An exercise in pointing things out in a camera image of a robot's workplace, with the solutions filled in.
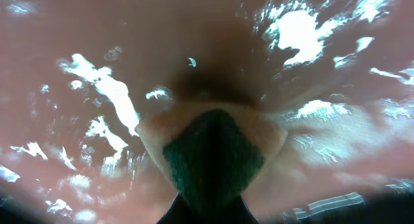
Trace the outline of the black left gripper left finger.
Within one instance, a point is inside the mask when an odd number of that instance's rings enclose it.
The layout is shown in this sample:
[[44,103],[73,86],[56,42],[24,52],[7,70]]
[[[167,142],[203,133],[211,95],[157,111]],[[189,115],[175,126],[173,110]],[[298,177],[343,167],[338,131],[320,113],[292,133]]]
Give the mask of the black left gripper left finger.
[[194,216],[191,208],[180,194],[177,194],[168,211],[157,221],[157,224],[191,224]]

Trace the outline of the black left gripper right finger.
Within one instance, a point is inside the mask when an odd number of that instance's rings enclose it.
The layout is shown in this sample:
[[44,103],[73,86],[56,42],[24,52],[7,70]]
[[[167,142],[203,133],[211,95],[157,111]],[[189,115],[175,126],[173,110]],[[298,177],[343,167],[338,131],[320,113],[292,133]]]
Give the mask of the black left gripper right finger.
[[236,197],[226,209],[226,223],[228,224],[258,224],[241,196]]

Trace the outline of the green and yellow sponge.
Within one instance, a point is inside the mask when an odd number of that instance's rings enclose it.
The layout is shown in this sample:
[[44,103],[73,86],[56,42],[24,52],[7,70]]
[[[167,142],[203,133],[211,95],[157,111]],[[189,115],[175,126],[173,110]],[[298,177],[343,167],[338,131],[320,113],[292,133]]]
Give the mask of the green and yellow sponge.
[[287,131],[251,107],[183,102],[136,126],[153,162],[194,211],[238,197],[282,147]]

